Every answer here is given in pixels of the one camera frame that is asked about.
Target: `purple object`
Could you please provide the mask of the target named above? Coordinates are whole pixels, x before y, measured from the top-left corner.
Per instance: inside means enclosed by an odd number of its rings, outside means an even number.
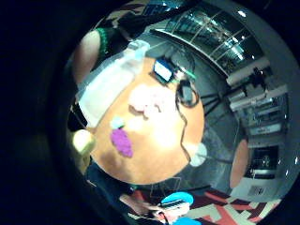
[[[111,140],[113,145],[123,156],[129,158],[133,156],[131,141],[123,129],[114,129],[111,134]]]

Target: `electronic device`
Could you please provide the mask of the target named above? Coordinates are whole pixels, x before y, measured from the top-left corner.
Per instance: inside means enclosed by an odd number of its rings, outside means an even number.
[[[258,96],[245,97],[243,99],[234,101],[231,103],[230,106],[233,111],[238,111],[249,106],[260,105],[261,102],[264,102],[265,100],[269,100],[270,98],[281,96],[287,92],[288,92],[288,86],[286,84],[283,84],[273,90],[268,90],[267,93],[261,93]]]
[[[198,93],[192,88],[189,80],[181,80],[177,86],[177,98],[186,107],[194,107],[199,102]]]
[[[173,79],[172,67],[166,60],[162,58],[157,59],[154,64],[153,70],[156,74],[156,78],[161,83],[169,83]]]

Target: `cable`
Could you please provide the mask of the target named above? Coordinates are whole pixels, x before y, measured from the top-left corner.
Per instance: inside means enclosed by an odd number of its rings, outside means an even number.
[[[166,221],[165,225],[170,225],[169,220],[167,219],[166,215],[163,212],[161,212],[160,214],[163,216],[163,218]]]
[[[183,90],[183,87],[186,87],[186,88],[190,88],[190,90],[192,91],[192,93],[194,94],[195,96],[195,100],[194,102],[189,102],[189,101],[184,101],[183,98],[184,97],[184,90]],[[193,108],[195,107],[198,103],[199,103],[199,95],[198,95],[198,92],[197,90],[195,89],[194,85],[191,84],[190,80],[187,79],[187,80],[181,80],[180,83],[178,84],[177,86],[177,90],[176,90],[176,95],[177,95],[177,98],[179,99],[180,103],[187,107],[187,108]]]
[[[219,98],[217,98],[216,101],[217,102],[204,114],[205,117],[222,103],[222,101]]]
[[[186,149],[186,147],[183,145],[183,140],[185,138],[185,134],[186,134],[186,128],[188,126],[188,120],[187,118],[181,113],[180,111],[180,108],[179,108],[179,105],[178,105],[178,102],[180,101],[180,98],[178,96],[178,86],[177,86],[177,90],[176,90],[176,94],[175,94],[175,105],[176,105],[176,109],[180,115],[180,118],[184,121],[184,127],[182,129],[182,132],[181,132],[181,138],[180,138],[180,146],[182,148],[182,150],[184,151],[186,157],[187,157],[187,161],[190,162],[191,161],[191,158],[190,158],[190,155],[188,153],[188,150]]]
[[[78,114],[76,114],[73,105],[71,106],[70,111],[73,113],[73,115],[74,115],[75,118],[77,119],[78,123],[82,126],[82,128],[86,128],[86,126],[83,124],[83,121],[81,120],[80,116],[79,116]]]
[[[201,158],[205,158],[205,159],[212,159],[214,161],[222,162],[222,163],[225,163],[225,164],[233,164],[233,161],[227,160],[227,159],[222,159],[222,158],[218,158],[218,157],[209,157],[209,156],[201,155],[201,154],[197,154],[197,156],[201,157]]]

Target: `round wooden table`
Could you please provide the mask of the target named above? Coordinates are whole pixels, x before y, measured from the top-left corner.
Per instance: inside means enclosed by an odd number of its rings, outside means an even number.
[[[91,154],[93,160],[107,174],[130,184],[149,185],[161,182],[188,165],[187,156],[180,146],[184,122],[178,112],[161,113],[160,116],[146,119],[128,105],[129,95],[136,86],[142,83],[161,85],[150,76],[154,62],[155,59],[145,58],[142,73],[118,96],[97,128],[91,130],[97,139],[96,148]],[[170,84],[169,88],[174,91],[175,85]],[[180,106],[180,111],[187,119],[183,144],[193,156],[203,136],[203,105],[199,102],[191,109]],[[110,139],[110,123],[115,116],[125,120],[123,130],[131,140],[133,157],[121,155]]]
[[[231,172],[231,182],[230,187],[235,188],[241,182],[244,177],[249,160],[249,149],[248,142],[244,139],[242,140],[235,152],[233,164],[232,164],[232,172]]]

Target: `plastic bag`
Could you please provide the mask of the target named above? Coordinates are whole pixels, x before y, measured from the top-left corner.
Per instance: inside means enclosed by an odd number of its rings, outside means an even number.
[[[150,45],[142,40],[102,62],[79,86],[79,105],[88,128],[95,128],[103,114],[120,93],[143,69],[143,59]]]

